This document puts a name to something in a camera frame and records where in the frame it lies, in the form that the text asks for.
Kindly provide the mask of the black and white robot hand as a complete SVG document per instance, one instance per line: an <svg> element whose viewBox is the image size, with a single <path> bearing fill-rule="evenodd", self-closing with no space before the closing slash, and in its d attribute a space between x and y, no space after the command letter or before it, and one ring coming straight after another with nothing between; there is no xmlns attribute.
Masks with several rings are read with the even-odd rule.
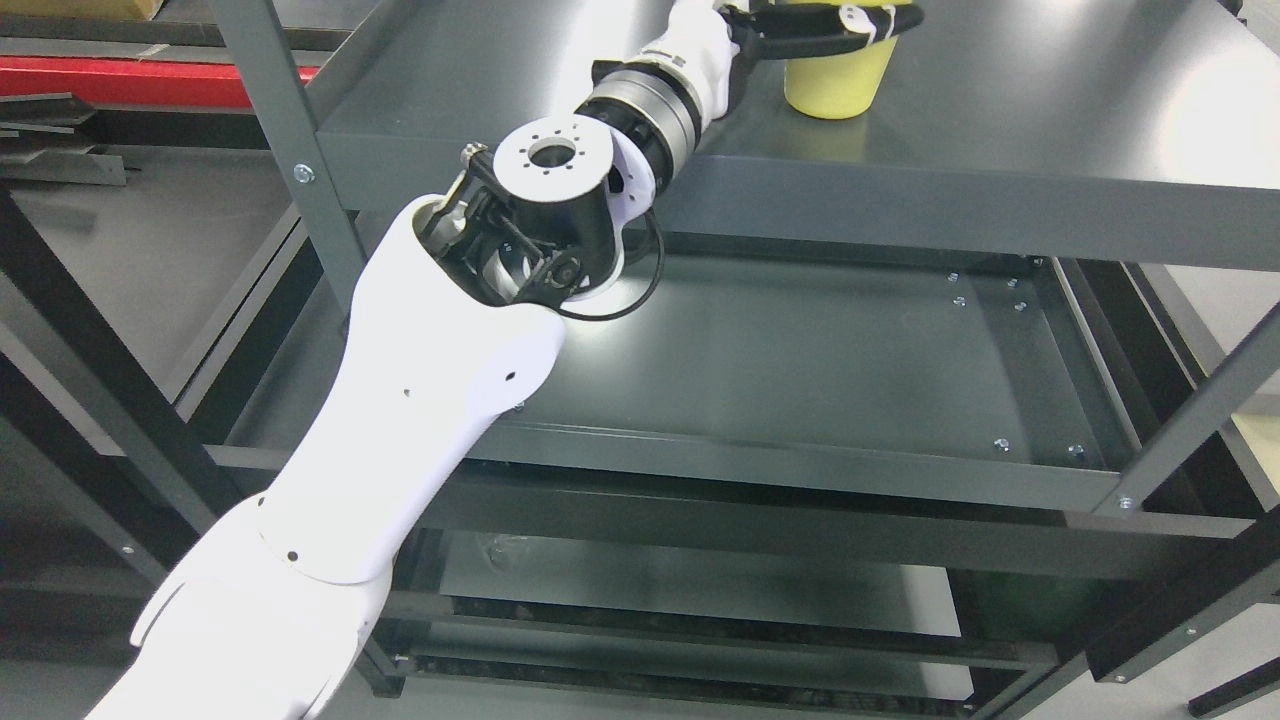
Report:
<svg viewBox="0 0 1280 720"><path fill-rule="evenodd" d="M675 73L690 88L708 127L731 113L742 100L750 74L762 61L851 53L861 44L905 35L922 26L924 9L905 6L896 22L895 6L879 10L868 35L832 27L836 6L820 1L677 1L666 31L636 55Z"/></svg>

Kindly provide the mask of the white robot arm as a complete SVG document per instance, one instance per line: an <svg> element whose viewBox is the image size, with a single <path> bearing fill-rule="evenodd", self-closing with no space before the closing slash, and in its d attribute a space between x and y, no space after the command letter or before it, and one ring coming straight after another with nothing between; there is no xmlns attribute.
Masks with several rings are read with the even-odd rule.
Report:
<svg viewBox="0 0 1280 720"><path fill-rule="evenodd" d="M530 398L570 300L730 109L732 50L669 36L570 114L474 145L445 195L392 222L355 290L335 380L275 480L145 605L137 659L92 719L312 719L364 651L397 551L493 421Z"/></svg>

